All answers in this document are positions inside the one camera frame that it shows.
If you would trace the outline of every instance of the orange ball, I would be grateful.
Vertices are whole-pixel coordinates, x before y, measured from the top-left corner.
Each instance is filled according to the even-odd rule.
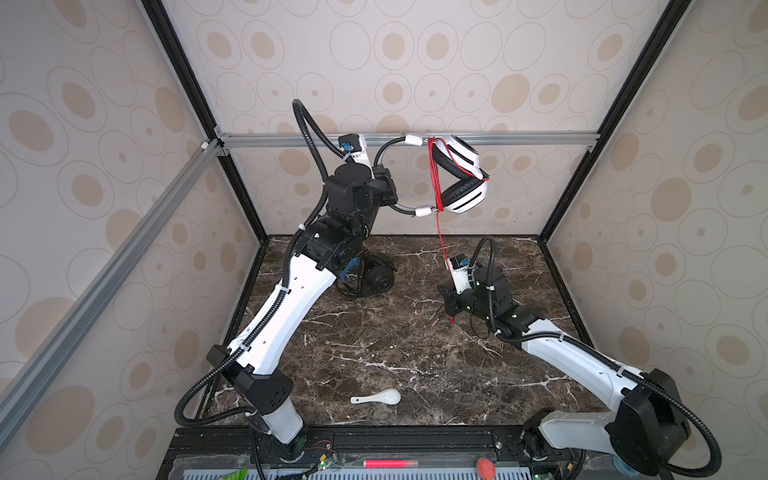
[[[482,480],[491,480],[496,476],[496,467],[487,458],[478,458],[477,469]]]

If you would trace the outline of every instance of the green packet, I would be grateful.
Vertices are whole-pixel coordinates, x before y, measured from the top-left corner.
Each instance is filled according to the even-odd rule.
[[[220,477],[219,480],[243,480],[246,475],[248,475],[248,468],[243,468],[239,472],[230,473],[229,475]]]

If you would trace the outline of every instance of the wallpaper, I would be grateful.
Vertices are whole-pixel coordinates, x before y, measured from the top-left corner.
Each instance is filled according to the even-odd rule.
[[[766,59],[766,0],[698,2],[550,242],[597,346],[672,375],[729,480],[768,469]],[[698,432],[674,458],[706,460]]]
[[[128,0],[0,15],[0,393],[198,149]]]
[[[379,150],[369,148],[371,160]],[[440,214],[443,234],[514,234],[541,232],[586,147],[584,145],[514,145],[477,147],[489,175],[488,195],[463,214]],[[331,174],[341,159],[320,149]],[[323,183],[307,148],[236,148],[232,155],[269,234],[292,234],[315,207]],[[435,204],[429,178],[429,151],[391,147],[382,156],[395,181],[401,205]],[[457,179],[440,170],[443,190]],[[379,211],[374,234],[437,234],[435,216],[407,217],[391,208]]]
[[[256,254],[225,182],[217,163],[203,172],[0,455],[0,480],[154,480]]]
[[[596,128],[665,0],[166,0],[224,131]]]

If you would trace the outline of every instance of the red cable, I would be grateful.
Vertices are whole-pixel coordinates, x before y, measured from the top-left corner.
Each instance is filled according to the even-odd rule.
[[[475,176],[474,174],[471,174],[470,172],[468,172],[467,170],[465,170],[465,169],[464,169],[464,167],[462,167],[461,165],[459,165],[459,164],[458,164],[458,162],[456,161],[456,159],[453,157],[453,154],[451,153],[451,149],[450,149],[450,148],[448,148],[448,144],[445,142],[445,140],[443,140],[442,138],[436,138],[436,140],[440,140],[440,141],[442,142],[442,144],[443,144],[443,145],[445,145],[445,151],[447,151],[447,152],[448,152],[448,156],[451,158],[451,160],[453,160],[453,163],[455,163],[455,164],[456,164],[456,167],[460,168],[462,172],[464,172],[465,174],[469,175],[470,177],[474,177],[474,176]],[[430,160],[432,159],[432,150],[430,150],[430,151],[429,151],[429,158],[430,158]],[[483,180],[484,182],[487,182],[488,180],[490,180],[490,178],[488,178],[488,177],[483,177],[483,179],[482,179],[482,180]]]
[[[435,219],[437,220],[437,236],[440,239],[440,246],[442,247],[442,255],[443,258],[445,258],[445,268],[449,269],[449,262],[448,262],[448,252],[445,250],[445,244],[442,241],[442,232],[440,231],[440,212],[444,211],[445,208],[442,206],[442,198],[440,197],[441,188],[440,188],[440,176],[439,171],[437,169],[437,164],[435,163],[435,159],[432,157],[432,147],[435,145],[435,138],[430,137],[427,140],[427,148],[429,149],[429,176],[432,178],[432,189],[435,191],[435,206],[437,211],[435,212]],[[451,323],[453,323],[453,317],[449,316],[449,319],[451,320]]]

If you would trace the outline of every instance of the headphone ear cushion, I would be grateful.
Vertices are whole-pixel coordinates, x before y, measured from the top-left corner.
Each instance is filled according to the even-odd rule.
[[[455,184],[446,188],[445,191],[440,194],[440,199],[442,200],[443,206],[447,207],[448,205],[457,201],[464,195],[473,191],[475,188],[481,186],[482,182],[483,180],[480,180],[477,177],[470,177],[465,178],[464,180],[459,180]]]
[[[445,168],[448,173],[456,178],[460,178],[462,180],[466,180],[467,178],[475,178],[472,175],[467,175],[453,160],[448,157],[448,155],[442,153],[442,151],[437,147],[437,144],[432,145],[432,158],[435,159],[435,163],[437,165]]]

